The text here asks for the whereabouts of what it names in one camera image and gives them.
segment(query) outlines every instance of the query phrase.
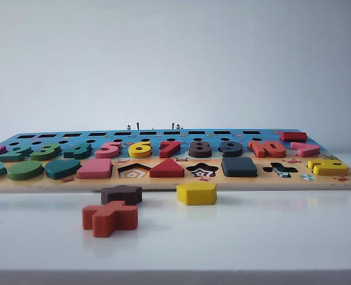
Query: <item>white table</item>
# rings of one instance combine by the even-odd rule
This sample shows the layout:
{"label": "white table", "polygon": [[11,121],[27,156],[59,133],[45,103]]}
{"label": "white table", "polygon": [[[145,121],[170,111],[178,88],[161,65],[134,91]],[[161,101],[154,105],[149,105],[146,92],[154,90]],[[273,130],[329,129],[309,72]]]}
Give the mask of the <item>white table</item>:
{"label": "white table", "polygon": [[91,204],[0,194],[0,284],[351,284],[351,191],[145,192],[138,229],[105,239],[81,227]]}

